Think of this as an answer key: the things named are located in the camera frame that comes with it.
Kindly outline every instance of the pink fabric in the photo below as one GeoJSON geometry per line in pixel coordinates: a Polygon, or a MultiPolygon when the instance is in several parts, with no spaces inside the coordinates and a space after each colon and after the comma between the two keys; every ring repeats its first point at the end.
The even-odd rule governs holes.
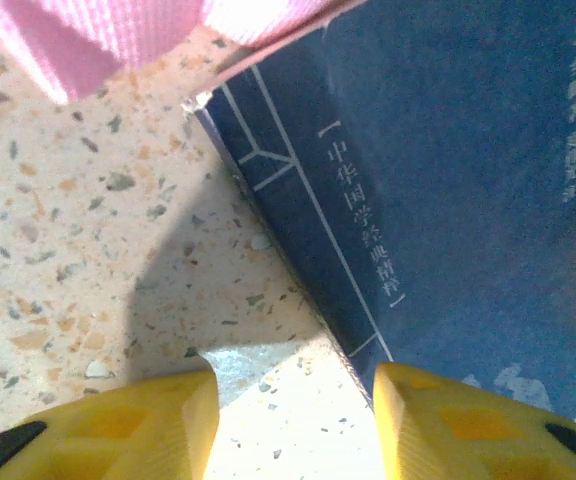
{"type": "Polygon", "coordinates": [[[257,46],[338,0],[0,0],[0,39],[58,103],[150,62],[203,23],[257,46]]]}

